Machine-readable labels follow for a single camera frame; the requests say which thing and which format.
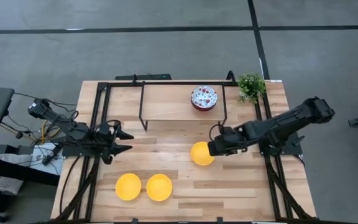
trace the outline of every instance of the yellow bowl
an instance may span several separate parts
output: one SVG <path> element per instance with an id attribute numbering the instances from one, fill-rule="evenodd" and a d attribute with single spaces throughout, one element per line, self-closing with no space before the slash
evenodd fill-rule
<path id="1" fill-rule="evenodd" d="M 210 165 L 215 157 L 209 155 L 208 143 L 198 142 L 191 148 L 191 159 L 201 166 Z"/>
<path id="2" fill-rule="evenodd" d="M 124 174 L 116 182 L 116 194 L 121 200 L 135 199 L 142 188 L 142 182 L 135 174 Z"/>
<path id="3" fill-rule="evenodd" d="M 147 195 L 156 202 L 162 202 L 172 193 L 172 182 L 164 174 L 155 174 L 146 185 Z"/>

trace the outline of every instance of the yellow cable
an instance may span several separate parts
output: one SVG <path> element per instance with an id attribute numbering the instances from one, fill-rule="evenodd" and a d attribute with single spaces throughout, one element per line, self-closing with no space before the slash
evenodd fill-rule
<path id="1" fill-rule="evenodd" d="M 44 123 L 42 124 L 42 127 L 41 127 L 41 143 L 44 144 L 45 142 L 45 139 L 48 137 L 48 138 L 53 138 L 55 135 L 57 135 L 60 131 L 60 128 L 58 128 L 51 136 L 47 136 L 48 133 L 45 133 L 45 136 L 44 136 L 44 129 L 45 129 L 45 125 L 47 124 L 47 120 L 44 121 Z"/>
<path id="2" fill-rule="evenodd" d="M 44 127 L 48 120 L 45 120 L 41 127 L 41 144 L 44 144 Z"/>

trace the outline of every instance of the red and white bowl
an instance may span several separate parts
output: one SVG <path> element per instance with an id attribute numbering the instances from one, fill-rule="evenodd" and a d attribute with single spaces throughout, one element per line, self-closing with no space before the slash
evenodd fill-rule
<path id="1" fill-rule="evenodd" d="M 218 94 L 209 86 L 199 86 L 191 92 L 191 104 L 200 111 L 209 111 L 218 101 Z"/>

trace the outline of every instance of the wire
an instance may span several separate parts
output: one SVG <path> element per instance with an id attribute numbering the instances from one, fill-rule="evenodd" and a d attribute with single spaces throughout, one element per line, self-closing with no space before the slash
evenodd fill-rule
<path id="1" fill-rule="evenodd" d="M 301 161 L 301 163 L 303 164 L 303 166 L 305 166 L 305 162 L 303 161 L 303 159 L 301 158 L 301 155 L 293 155 L 295 156 L 299 161 Z"/>
<path id="2" fill-rule="evenodd" d="M 40 99 L 38 97 L 35 97 L 35 96 L 30 96 L 30 95 L 27 95 L 27 94 L 24 94 L 24 93 L 17 93 L 15 92 L 14 94 L 16 95 L 21 95 L 21 96 L 26 96 L 26 97 L 29 97 L 29 98 L 33 98 L 33 99 Z M 59 102 L 54 102 L 52 100 L 48 100 L 49 102 L 51 102 L 52 104 L 54 105 L 66 105 L 66 106 L 76 106 L 77 104 L 73 104 L 73 103 L 59 103 Z"/>
<path id="3" fill-rule="evenodd" d="M 80 157 L 78 156 L 74 162 L 72 163 L 70 169 L 68 170 L 68 173 L 67 173 L 67 177 L 66 177 L 66 180 L 65 180 L 65 183 L 63 184 L 63 188 L 62 188 L 62 193 L 60 194 L 60 206 L 59 206 L 59 212 L 60 214 L 62 214 L 62 207 L 63 207 L 63 194 L 65 192 L 65 189 L 66 189 L 66 185 L 67 185 L 67 181 L 68 181 L 68 177 L 70 176 L 71 174 L 71 171 L 73 170 L 74 168 L 74 165 L 77 163 L 77 161 L 80 159 Z"/>
<path id="4" fill-rule="evenodd" d="M 42 124 L 42 127 L 41 127 L 41 137 L 42 137 L 42 138 L 41 138 L 41 144 L 44 144 L 45 138 L 53 138 L 53 137 L 56 136 L 56 135 L 59 133 L 59 131 L 60 131 L 60 128 L 57 128 L 57 130 L 56 130 L 52 135 L 47 136 L 49 128 L 50 128 L 51 126 L 54 126 L 54 125 L 55 125 L 55 124 L 50 124 L 49 127 L 48 127 L 48 129 L 46 130 L 46 133 L 45 133 L 45 136 L 44 136 L 44 129 L 45 129 L 45 125 L 47 124 L 47 121 L 48 121 L 48 120 L 45 120 L 44 123 Z"/>
<path id="5" fill-rule="evenodd" d="M 209 130 L 209 139 L 210 139 L 211 141 L 214 141 L 214 139 L 212 139 L 211 134 L 212 134 L 212 130 L 213 130 L 216 126 L 219 126 L 219 128 L 220 128 L 220 127 L 223 128 L 223 125 L 221 125 L 221 124 L 219 124 L 219 123 L 212 125 L 211 129 Z"/>
<path id="6" fill-rule="evenodd" d="M 119 120 L 117 120 L 117 119 L 111 119 L 111 120 L 108 120 L 108 121 L 105 121 L 105 122 L 103 122 L 103 123 L 100 123 L 100 124 L 98 124 L 97 126 L 95 126 L 94 127 L 94 131 L 96 131 L 98 128 L 100 128 L 100 126 L 102 125 L 102 124 L 108 124 L 108 123 L 110 123 L 110 122 L 118 122 L 118 125 L 121 125 L 121 121 L 119 121 Z"/>
<path id="7" fill-rule="evenodd" d="M 55 171 L 56 171 L 56 175 L 59 175 L 59 172 L 57 171 L 57 169 L 56 169 L 56 167 L 55 167 L 55 165 L 52 163 L 52 161 L 50 161 L 47 165 L 52 165 L 53 166 L 53 168 L 55 168 Z"/>
<path id="8" fill-rule="evenodd" d="M 13 133 L 14 135 L 17 135 L 18 132 L 21 132 L 21 131 L 18 131 L 16 129 L 13 129 L 12 127 L 8 126 L 7 124 L 5 123 L 2 123 L 1 122 L 1 125 L 0 125 L 2 128 L 6 129 L 7 131 Z M 26 135 L 23 135 L 23 138 L 27 138 L 27 139 L 31 139 L 31 140 L 35 140 L 34 138 L 30 137 L 30 136 L 26 136 Z"/>
<path id="9" fill-rule="evenodd" d="M 20 127 L 23 127 L 23 128 L 26 128 L 26 129 L 28 130 L 28 132 L 30 132 L 30 133 L 32 132 L 32 131 L 30 131 L 30 129 L 29 129 L 27 126 L 24 126 L 23 124 L 18 124 L 16 121 L 14 121 L 9 114 L 7 115 L 7 117 L 8 117 L 13 123 L 15 123 L 16 125 L 18 125 L 18 126 L 20 126 Z"/>

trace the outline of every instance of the white cloth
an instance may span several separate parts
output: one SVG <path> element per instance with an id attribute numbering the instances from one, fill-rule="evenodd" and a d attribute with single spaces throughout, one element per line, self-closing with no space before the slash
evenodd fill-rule
<path id="1" fill-rule="evenodd" d="M 45 156 L 51 154 L 52 149 L 55 148 L 53 143 L 45 143 L 43 145 L 35 145 L 34 151 L 32 153 L 32 164 L 31 168 L 41 170 L 44 172 L 48 172 L 54 175 L 60 175 L 63 168 L 63 156 L 62 150 L 58 152 L 58 154 L 45 166 L 41 162 Z"/>
<path id="2" fill-rule="evenodd" d="M 32 155 L 17 155 L 17 154 L 0 154 L 0 160 L 10 162 L 20 166 L 30 166 Z M 13 194 L 19 192 L 23 180 L 17 180 L 9 177 L 0 177 L 0 191 L 8 191 Z"/>

